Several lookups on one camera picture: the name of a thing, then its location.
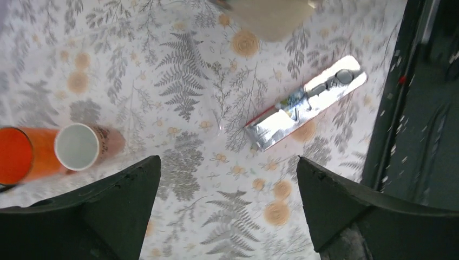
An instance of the tablecloth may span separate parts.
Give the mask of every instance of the tablecloth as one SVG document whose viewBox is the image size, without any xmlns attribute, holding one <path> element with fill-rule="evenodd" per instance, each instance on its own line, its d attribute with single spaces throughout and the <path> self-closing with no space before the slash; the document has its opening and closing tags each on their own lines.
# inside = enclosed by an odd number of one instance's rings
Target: tablecloth
<svg viewBox="0 0 459 260">
<path fill-rule="evenodd" d="M 0 38 L 0 57 L 14 65 L 20 78 L 23 61 L 30 53 L 58 42 L 66 42 L 69 50 L 77 49 L 73 37 L 168 2 L 13 1 Z M 141 259 L 317 259 L 298 190 L 298 155 L 359 181 L 406 1 L 324 1 L 316 14 L 279 43 L 260 41 L 204 0 L 185 0 L 183 4 L 200 30 L 202 59 L 213 64 L 208 88 L 217 103 L 212 111 L 217 124 L 206 120 L 188 124 L 201 131 L 196 134 L 216 127 L 221 133 L 212 140 L 200 135 L 185 151 L 178 149 L 162 158 L 161 183 Z M 94 20 L 98 14 L 107 18 Z M 176 22 L 165 33 L 179 33 L 183 26 Z M 149 77 L 146 71 L 136 70 L 138 64 L 153 65 L 166 55 L 151 54 L 141 46 L 131 53 L 119 53 L 138 81 Z M 361 62 L 369 76 L 366 84 L 268 151 L 261 153 L 251 146 L 241 126 L 347 54 Z M 90 63 L 97 57 L 77 57 L 62 51 L 59 59 L 84 70 L 94 66 Z M 100 82 L 110 82 L 107 76 L 97 75 Z M 230 84 L 229 79 L 238 80 Z M 68 115 L 71 121 L 101 122 L 107 113 L 101 104 L 110 97 L 96 95 L 96 89 L 90 98 L 79 99 L 88 91 L 85 84 L 85 80 L 67 86 L 43 84 L 41 95 L 35 97 L 63 103 L 73 99 L 68 107 L 50 109 Z M 8 81 L 0 75 L 0 95 L 4 97 L 0 101 L 0 124 L 10 119 L 5 100 L 20 103 L 30 97 L 11 93 Z M 166 100 L 149 105 L 166 110 L 172 106 Z M 41 116 L 31 112 L 24 123 L 40 125 L 40 120 L 47 120 Z M 180 132 L 180 125 L 167 125 L 164 116 L 155 123 L 152 134 L 158 129 L 168 138 L 193 134 Z M 139 140 L 151 138 L 147 132 L 143 131 Z M 163 152 L 160 147 L 148 151 Z M 98 170 L 38 180 L 2 193 L 0 206 L 28 206 L 113 173 Z"/>
</svg>

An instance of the cup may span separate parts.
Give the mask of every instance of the cup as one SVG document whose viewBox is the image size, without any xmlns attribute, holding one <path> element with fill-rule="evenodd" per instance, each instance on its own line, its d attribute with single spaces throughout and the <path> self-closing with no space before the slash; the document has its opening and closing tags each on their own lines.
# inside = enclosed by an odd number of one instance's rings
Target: cup
<svg viewBox="0 0 459 260">
<path fill-rule="evenodd" d="M 57 134 L 54 152 L 63 166 L 84 171 L 117 155 L 126 141 L 116 129 L 73 123 Z"/>
<path fill-rule="evenodd" d="M 0 128 L 0 184 L 16 185 L 37 178 L 64 173 L 54 154 L 57 129 Z"/>
</svg>

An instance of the orange cup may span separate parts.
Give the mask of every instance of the orange cup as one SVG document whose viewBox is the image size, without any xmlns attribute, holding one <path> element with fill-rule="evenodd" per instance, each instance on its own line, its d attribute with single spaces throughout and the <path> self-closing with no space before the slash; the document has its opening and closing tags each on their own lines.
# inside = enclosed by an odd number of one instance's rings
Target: orange cup
<svg viewBox="0 0 459 260">
<path fill-rule="evenodd" d="M 54 154 L 57 129 L 0 128 L 0 184 L 16 185 L 67 169 Z"/>
</svg>

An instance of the white cup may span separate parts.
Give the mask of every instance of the white cup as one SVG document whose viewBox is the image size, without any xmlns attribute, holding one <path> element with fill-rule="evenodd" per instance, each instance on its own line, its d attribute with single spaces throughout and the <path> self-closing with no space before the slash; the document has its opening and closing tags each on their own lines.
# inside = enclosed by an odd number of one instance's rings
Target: white cup
<svg viewBox="0 0 459 260">
<path fill-rule="evenodd" d="M 61 164 L 72 171 L 84 171 L 119 153 L 125 140 L 115 129 L 73 123 L 59 131 L 54 152 Z"/>
</svg>

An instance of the foil wrapper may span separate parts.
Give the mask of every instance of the foil wrapper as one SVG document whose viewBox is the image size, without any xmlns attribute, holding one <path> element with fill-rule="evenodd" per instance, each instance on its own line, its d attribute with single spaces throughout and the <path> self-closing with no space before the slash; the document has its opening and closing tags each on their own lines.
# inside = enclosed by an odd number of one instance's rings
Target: foil wrapper
<svg viewBox="0 0 459 260">
<path fill-rule="evenodd" d="M 265 151 L 363 85 L 366 79 L 358 61 L 346 56 L 250 121 L 245 131 Z"/>
</svg>

